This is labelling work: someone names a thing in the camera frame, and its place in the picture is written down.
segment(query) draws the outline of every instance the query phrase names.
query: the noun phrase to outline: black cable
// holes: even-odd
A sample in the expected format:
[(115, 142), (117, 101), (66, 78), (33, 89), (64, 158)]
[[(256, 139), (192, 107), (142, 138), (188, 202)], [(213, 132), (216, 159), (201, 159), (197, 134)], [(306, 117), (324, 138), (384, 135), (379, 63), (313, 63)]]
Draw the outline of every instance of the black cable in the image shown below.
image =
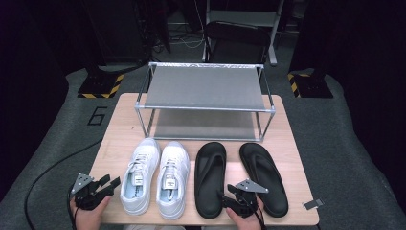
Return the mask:
[(68, 207), (69, 219), (71, 220), (71, 223), (72, 223), (72, 229), (76, 230), (77, 229), (77, 227), (76, 227), (76, 215), (74, 216), (72, 214), (72, 210), (71, 210), (71, 191), (74, 188), (74, 185), (75, 184), (72, 184), (71, 187), (69, 188), (68, 196), (66, 196), (66, 201), (67, 201), (66, 204), (67, 204), (67, 207)]
[(24, 214), (25, 214), (26, 220), (27, 220), (28, 224), (30, 225), (30, 228), (31, 228), (31, 229), (35, 229), (35, 228), (34, 228), (33, 223), (31, 222), (30, 215), (29, 215), (29, 213), (28, 213), (28, 198), (30, 197), (31, 190), (33, 189), (33, 187), (34, 187), (34, 185), (36, 184), (36, 182), (38, 182), (38, 180), (39, 180), (44, 174), (46, 174), (48, 171), (50, 171), (50, 170), (51, 170), (53, 167), (55, 167), (56, 165), (60, 164), (60, 163), (63, 162), (64, 160), (66, 160), (66, 159), (68, 159), (68, 158), (70, 158), (70, 157), (72, 157), (72, 156), (74, 156), (74, 155), (77, 155), (77, 154), (79, 154), (79, 153), (81, 153), (81, 152), (83, 152), (83, 151), (85, 151), (85, 150), (88, 150), (88, 149), (90, 149), (90, 148), (96, 146), (96, 145), (97, 145), (98, 143), (100, 143), (101, 141), (102, 141), (102, 139), (100, 139), (99, 141), (97, 141), (97, 142), (95, 142), (95, 143), (93, 143), (93, 144), (91, 144), (91, 145), (89, 145), (89, 146), (87, 146), (87, 147), (85, 147), (85, 148), (83, 148), (83, 149), (80, 149), (80, 150), (78, 150), (78, 151), (76, 151), (76, 152), (74, 152), (74, 153), (72, 153), (72, 154), (70, 154), (70, 155), (68, 155), (68, 156), (63, 157), (61, 160), (57, 161), (54, 165), (52, 165), (51, 167), (49, 167), (46, 171), (44, 171), (42, 174), (40, 174), (39, 177), (36, 178), (36, 180), (35, 180), (35, 181), (33, 182), (33, 184), (31, 185), (30, 189), (28, 190), (28, 192), (27, 192), (27, 194), (26, 194), (26, 197), (25, 197), (25, 200), (24, 200)]

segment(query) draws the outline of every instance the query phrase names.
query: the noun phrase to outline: human hand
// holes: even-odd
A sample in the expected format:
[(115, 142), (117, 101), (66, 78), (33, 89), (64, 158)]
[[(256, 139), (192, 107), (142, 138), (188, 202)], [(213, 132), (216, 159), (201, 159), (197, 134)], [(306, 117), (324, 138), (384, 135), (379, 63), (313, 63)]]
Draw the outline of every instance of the human hand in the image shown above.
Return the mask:
[(102, 212), (107, 207), (111, 196), (106, 196), (93, 210), (83, 210), (77, 207), (75, 199), (70, 202), (72, 215), (75, 217), (75, 225), (78, 230), (99, 230), (102, 221)]
[[(259, 208), (257, 209), (257, 214), (260, 218), (263, 219), (262, 210), (263, 210), (263, 202), (260, 198), (257, 198), (257, 203)], [(238, 214), (236, 214), (233, 209), (227, 208), (226, 212), (230, 219), (237, 225), (238, 230), (260, 230), (261, 226), (259, 220), (255, 214), (251, 215), (248, 218), (242, 218)]]

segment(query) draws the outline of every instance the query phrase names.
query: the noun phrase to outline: shoelace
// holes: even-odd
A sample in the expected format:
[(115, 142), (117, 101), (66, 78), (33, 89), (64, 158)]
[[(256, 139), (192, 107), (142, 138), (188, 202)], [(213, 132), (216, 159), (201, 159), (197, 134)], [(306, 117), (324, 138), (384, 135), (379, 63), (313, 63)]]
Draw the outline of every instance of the shoelace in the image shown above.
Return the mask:
[(147, 175), (147, 156), (148, 152), (139, 152), (137, 157), (133, 159), (132, 162), (128, 164), (130, 167), (130, 172), (133, 174), (131, 178), (131, 183), (133, 185), (137, 184), (137, 179), (144, 179), (144, 176)]
[[(164, 174), (164, 178), (165, 181), (168, 182), (168, 179), (170, 179), (172, 181), (172, 183), (174, 183), (174, 187), (176, 187), (176, 179), (175, 179), (175, 171), (177, 170), (176, 165), (178, 165), (180, 163), (180, 160), (177, 157), (172, 157), (169, 158), (167, 163), (165, 164), (164, 168), (165, 168), (165, 174)], [(174, 192), (173, 189), (168, 189), (169, 192), (167, 193), (167, 199), (168, 200), (172, 200), (174, 197)]]

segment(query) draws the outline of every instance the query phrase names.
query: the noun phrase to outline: black curtain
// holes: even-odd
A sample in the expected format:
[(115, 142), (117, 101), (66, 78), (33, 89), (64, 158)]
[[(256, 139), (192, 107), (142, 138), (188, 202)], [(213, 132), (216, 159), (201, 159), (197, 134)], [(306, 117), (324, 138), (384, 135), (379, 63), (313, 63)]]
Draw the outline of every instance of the black curtain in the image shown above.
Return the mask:
[(21, 0), (0, 7), (0, 199), (24, 169), (68, 92), (53, 45)]
[[(348, 33), (329, 49), (337, 28), (343, 26), (338, 19), (346, 11), (353, 12), (345, 28)], [(354, 131), (388, 178), (404, 212), (405, 11), (406, 3), (400, 0), (312, 0), (290, 64), (290, 71), (297, 71), (319, 68), (320, 57), (332, 59), (322, 67), (342, 85)]]

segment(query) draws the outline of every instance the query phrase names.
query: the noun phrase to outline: metal frame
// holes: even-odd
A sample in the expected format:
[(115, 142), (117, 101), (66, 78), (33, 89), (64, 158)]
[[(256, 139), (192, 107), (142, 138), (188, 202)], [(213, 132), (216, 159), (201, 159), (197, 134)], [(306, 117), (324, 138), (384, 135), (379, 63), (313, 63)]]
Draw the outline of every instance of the metal frame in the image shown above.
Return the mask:
[[(152, 129), (152, 124), (153, 120), (155, 117), (156, 109), (191, 109), (191, 110), (213, 110), (213, 111), (239, 111), (239, 112), (252, 112), (255, 113), (255, 118), (256, 118), (256, 126), (258, 129), (258, 138), (257, 135), (255, 135), (255, 138), (200, 138), (200, 137), (166, 137), (166, 136), (151, 136), (155, 139), (183, 139), (183, 140), (218, 140), (218, 141), (263, 141), (263, 138), (266, 134), (266, 131), (268, 130), (271, 120), (273, 116), (276, 113), (276, 108), (274, 106), (274, 103), (272, 101), (272, 96), (271, 96), (271, 91), (269, 88), (268, 81), (266, 77), (263, 78), (264, 83), (266, 85), (266, 90), (267, 90), (267, 95), (269, 102), (271, 104), (270, 108), (264, 108), (264, 109), (251, 109), (251, 108), (218, 108), (218, 107), (202, 107), (202, 106), (149, 106), (145, 104), (141, 104), (141, 99), (143, 97), (143, 92), (147, 92), (149, 89), (149, 86), (153, 83), (152, 79), (155, 74), (156, 68), (159, 68), (160, 66), (173, 66), (173, 67), (209, 67), (209, 68), (256, 68), (257, 73), (258, 73), (258, 78), (260, 81), (260, 78), (264, 74), (264, 67), (262, 64), (213, 64), (213, 63), (173, 63), (173, 62), (150, 62), (148, 65), (148, 70), (146, 73), (146, 76), (144, 78), (144, 81), (142, 83), (142, 86), (140, 88), (140, 93), (138, 95), (137, 101), (135, 102), (135, 111), (139, 117), (141, 127), (143, 129), (144, 135), (146, 137), (151, 136), (151, 129)], [(146, 123), (143, 120), (143, 116), (141, 114), (142, 111), (150, 110), (150, 115), (149, 116), (149, 121)], [(259, 114), (260, 113), (268, 113), (269, 114), (269, 119), (265, 122), (266, 124), (263, 126), (262, 129), (262, 123), (260, 121)]]

